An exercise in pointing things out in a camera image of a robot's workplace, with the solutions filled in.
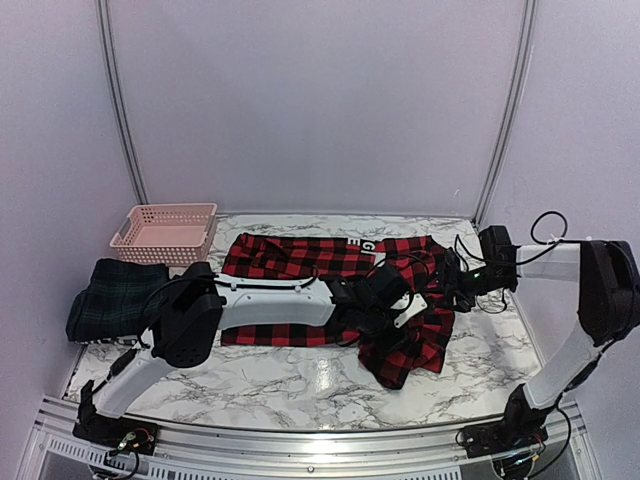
vertical metal post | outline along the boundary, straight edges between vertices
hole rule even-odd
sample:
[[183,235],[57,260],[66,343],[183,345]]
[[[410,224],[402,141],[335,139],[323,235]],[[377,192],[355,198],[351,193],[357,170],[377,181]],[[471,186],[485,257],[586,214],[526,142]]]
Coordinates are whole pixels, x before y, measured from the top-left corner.
[[507,98],[507,105],[502,117],[502,124],[500,125],[500,131],[498,132],[498,138],[493,150],[493,156],[491,158],[491,165],[485,178],[484,186],[476,206],[476,212],[473,216],[473,223],[479,225],[483,222],[493,191],[495,190],[498,176],[504,162],[504,158],[507,152],[507,146],[509,144],[509,137],[511,136],[511,129],[518,110],[518,104],[520,97],[524,89],[524,84],[527,76],[527,69],[529,66],[529,57],[531,55],[531,44],[533,41],[533,28],[537,10],[537,0],[526,0],[524,9],[522,12],[522,25],[520,27],[520,38],[518,40],[518,54],[516,56],[516,63],[513,68],[513,75],[511,76],[511,85],[509,87],[509,96]]
[[127,164],[131,186],[133,187],[138,203],[147,204],[149,200],[144,187],[144,181],[142,180],[142,172],[138,164],[133,138],[129,129],[129,121],[127,120],[127,113],[122,96],[122,86],[120,85],[120,77],[118,75],[109,2],[108,0],[96,0],[96,6],[98,9],[98,26],[100,29],[100,40],[102,43],[102,54],[107,73],[109,93],[111,94],[111,103],[113,104],[113,110],[116,116],[116,126],[118,127],[118,134],[120,136],[120,142],[122,143],[125,163]]

red and black plaid shirt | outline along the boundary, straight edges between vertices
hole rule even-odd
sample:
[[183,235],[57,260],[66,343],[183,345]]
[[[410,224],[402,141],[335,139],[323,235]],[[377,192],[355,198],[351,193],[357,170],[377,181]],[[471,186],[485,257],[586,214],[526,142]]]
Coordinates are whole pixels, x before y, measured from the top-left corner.
[[[412,288],[422,285],[426,276],[443,261],[445,250],[430,236],[388,238],[382,241],[362,241],[347,238],[268,237],[242,234],[233,243],[222,272],[244,278],[288,279],[318,274],[341,275],[345,278],[363,276],[375,264],[376,255],[397,268]],[[429,267],[410,258],[392,258],[395,254],[420,257]],[[445,349],[453,329],[454,314],[436,309],[413,317],[406,328],[414,340],[391,354],[381,356],[375,345],[361,342],[358,358],[378,382],[387,388],[402,388],[411,370],[425,368],[439,373],[444,363]],[[272,345],[313,347],[331,343],[351,343],[359,338],[357,331],[333,335],[328,327],[308,325],[252,325],[231,328],[222,333],[223,345]]]

marble table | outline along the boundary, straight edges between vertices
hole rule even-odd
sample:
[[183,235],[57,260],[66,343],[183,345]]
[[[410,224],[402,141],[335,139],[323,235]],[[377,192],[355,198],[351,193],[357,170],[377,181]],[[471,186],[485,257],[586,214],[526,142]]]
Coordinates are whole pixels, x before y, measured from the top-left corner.
[[[382,239],[429,234],[443,246],[456,234],[479,254],[471,223],[454,218],[237,215],[219,219],[209,255],[219,271],[237,235],[341,236]],[[491,299],[485,308],[493,309]],[[125,350],[91,345],[66,397],[78,401],[89,379],[101,379]],[[509,393],[540,368],[517,311],[456,314],[442,373],[414,370],[402,390],[381,387],[356,347],[221,347],[209,359],[175,371],[139,397],[130,413],[205,425],[266,429],[375,429],[466,420],[502,412]]]

laundry basket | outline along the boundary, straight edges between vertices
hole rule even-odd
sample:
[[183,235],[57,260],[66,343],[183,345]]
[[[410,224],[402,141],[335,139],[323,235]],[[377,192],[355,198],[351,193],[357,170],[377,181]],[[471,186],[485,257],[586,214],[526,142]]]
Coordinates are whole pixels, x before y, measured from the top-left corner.
[[216,228],[217,205],[139,205],[109,244],[120,260],[186,267],[207,258]]

folded cloth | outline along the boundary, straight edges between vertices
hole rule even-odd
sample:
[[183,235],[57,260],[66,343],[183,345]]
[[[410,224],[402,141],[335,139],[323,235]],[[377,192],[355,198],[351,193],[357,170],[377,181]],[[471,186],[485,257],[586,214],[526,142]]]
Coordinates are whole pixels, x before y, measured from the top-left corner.
[[[363,276],[378,258],[398,269],[412,288],[427,295],[435,281],[424,285],[444,261],[445,250],[430,236],[388,238],[371,241],[347,238],[268,237],[242,234],[233,243],[222,272],[245,278],[287,279],[319,274],[341,275],[345,278]],[[425,267],[402,255],[418,256]],[[412,341],[400,350],[383,355],[367,338],[359,338],[357,331],[336,334],[331,326],[308,325],[255,325],[225,330],[222,344],[275,345],[310,347],[330,343],[351,344],[360,340],[358,358],[386,388],[402,388],[409,372],[425,368],[439,373],[444,363],[445,350],[453,329],[454,313],[436,308],[413,317],[407,324]]]
[[166,265],[138,265],[110,258],[98,260],[89,286],[73,301],[67,320],[67,338],[88,343],[136,335],[148,326],[150,317],[166,297],[156,295],[141,317],[144,303],[168,281]]

